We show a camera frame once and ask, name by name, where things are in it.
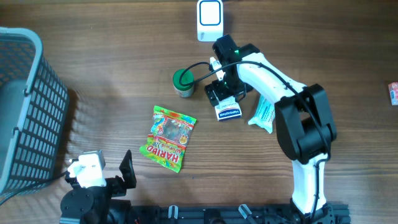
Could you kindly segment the green lid jar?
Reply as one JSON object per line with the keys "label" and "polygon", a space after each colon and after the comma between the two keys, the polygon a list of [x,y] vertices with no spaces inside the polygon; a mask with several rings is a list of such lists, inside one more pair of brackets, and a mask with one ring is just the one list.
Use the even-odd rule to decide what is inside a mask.
{"label": "green lid jar", "polygon": [[194,84],[187,85],[194,81],[194,76],[191,71],[184,73],[184,69],[177,70],[173,75],[173,86],[178,96],[188,98],[193,95]]}

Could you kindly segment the white blue plaster box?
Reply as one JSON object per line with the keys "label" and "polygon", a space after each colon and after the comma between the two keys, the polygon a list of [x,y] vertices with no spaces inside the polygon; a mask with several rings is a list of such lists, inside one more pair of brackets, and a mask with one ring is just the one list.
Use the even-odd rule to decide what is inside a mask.
{"label": "white blue plaster box", "polygon": [[219,101],[219,104],[215,106],[215,113],[218,121],[240,118],[242,115],[239,103],[236,102],[234,96]]}

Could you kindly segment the small red snack packet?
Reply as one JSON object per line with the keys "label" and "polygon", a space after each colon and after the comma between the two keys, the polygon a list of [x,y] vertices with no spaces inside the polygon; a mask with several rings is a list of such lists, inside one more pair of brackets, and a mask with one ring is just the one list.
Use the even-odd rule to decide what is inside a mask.
{"label": "small red snack packet", "polygon": [[398,82],[388,84],[389,94],[391,98],[391,105],[398,105]]}

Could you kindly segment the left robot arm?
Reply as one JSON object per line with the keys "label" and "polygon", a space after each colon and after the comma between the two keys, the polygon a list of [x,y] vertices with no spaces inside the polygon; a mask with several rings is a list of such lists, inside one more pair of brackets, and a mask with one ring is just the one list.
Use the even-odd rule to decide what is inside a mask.
{"label": "left robot arm", "polygon": [[104,178],[101,150],[84,152],[71,161],[65,181],[72,186],[60,204],[60,223],[140,223],[128,200],[119,200],[136,188],[132,154],[127,150],[119,170],[122,176]]}

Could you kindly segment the Haribo gummy candy bag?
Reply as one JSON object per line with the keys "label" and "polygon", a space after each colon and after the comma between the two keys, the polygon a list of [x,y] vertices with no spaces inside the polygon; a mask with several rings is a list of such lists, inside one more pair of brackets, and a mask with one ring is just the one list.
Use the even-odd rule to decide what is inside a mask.
{"label": "Haribo gummy candy bag", "polygon": [[179,173],[197,119],[161,106],[154,106],[152,120],[150,134],[146,144],[139,148],[140,153],[161,166]]}

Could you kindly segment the teal tissue pack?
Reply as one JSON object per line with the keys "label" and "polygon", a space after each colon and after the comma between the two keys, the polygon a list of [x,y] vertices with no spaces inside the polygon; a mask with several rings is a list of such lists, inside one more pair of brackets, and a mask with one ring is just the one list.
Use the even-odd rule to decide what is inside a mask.
{"label": "teal tissue pack", "polygon": [[256,112],[248,121],[248,125],[255,124],[265,129],[269,134],[273,132],[273,121],[275,118],[274,104],[267,100],[264,96],[260,96]]}

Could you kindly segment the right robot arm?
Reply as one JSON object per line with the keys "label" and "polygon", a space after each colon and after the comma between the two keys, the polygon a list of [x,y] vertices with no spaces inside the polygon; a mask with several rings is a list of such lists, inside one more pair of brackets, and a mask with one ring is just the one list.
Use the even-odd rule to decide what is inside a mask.
{"label": "right robot arm", "polygon": [[326,91],[319,84],[306,86],[284,75],[252,44],[237,46],[230,35],[212,46],[211,73],[222,76],[205,87],[212,106],[232,97],[241,101],[256,90],[275,109],[277,140],[292,161],[292,204],[307,223],[321,219],[326,206],[323,193],[325,164],[331,157],[336,126]]}

